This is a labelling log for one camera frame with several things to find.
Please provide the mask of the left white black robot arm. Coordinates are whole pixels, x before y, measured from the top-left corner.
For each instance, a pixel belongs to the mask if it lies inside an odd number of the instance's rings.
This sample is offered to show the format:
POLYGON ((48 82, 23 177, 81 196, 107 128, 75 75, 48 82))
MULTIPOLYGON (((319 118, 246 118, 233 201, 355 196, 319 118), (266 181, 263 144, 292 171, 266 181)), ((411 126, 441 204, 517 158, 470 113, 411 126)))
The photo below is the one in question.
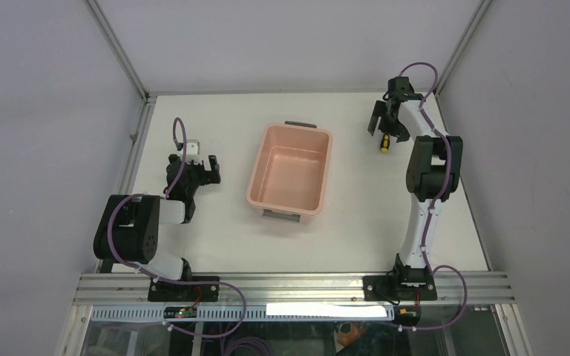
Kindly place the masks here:
POLYGON ((109 198, 94 240, 98 257, 168 277, 166 293, 190 298, 195 273, 382 271, 393 262, 390 160, 367 144, 364 105, 325 99, 207 97, 160 106, 138 174, 153 194, 109 198), (214 149, 174 152, 171 110, 214 149))

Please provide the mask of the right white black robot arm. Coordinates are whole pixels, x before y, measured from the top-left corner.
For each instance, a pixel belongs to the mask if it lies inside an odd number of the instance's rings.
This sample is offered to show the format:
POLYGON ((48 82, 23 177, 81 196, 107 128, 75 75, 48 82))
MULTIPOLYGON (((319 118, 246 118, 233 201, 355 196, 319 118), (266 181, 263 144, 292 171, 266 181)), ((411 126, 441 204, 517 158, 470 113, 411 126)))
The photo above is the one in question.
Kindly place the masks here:
POLYGON ((389 281, 390 293, 408 300, 433 283, 432 240, 442 208, 459 185, 463 141, 436 127, 425 110, 425 96, 415 92, 406 76, 388 80, 386 106, 384 119, 393 129, 389 135, 413 143, 405 178, 410 218, 389 281))

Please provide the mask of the yellow black screwdriver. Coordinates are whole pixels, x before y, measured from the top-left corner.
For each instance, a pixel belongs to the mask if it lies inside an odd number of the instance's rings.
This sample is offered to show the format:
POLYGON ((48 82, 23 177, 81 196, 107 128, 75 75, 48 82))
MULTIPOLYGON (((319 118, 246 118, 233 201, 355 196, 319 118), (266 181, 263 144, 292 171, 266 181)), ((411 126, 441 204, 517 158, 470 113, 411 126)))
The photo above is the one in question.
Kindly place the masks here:
POLYGON ((388 152, 390 147, 390 136, 384 134, 380 141, 380 151, 383 153, 388 152))

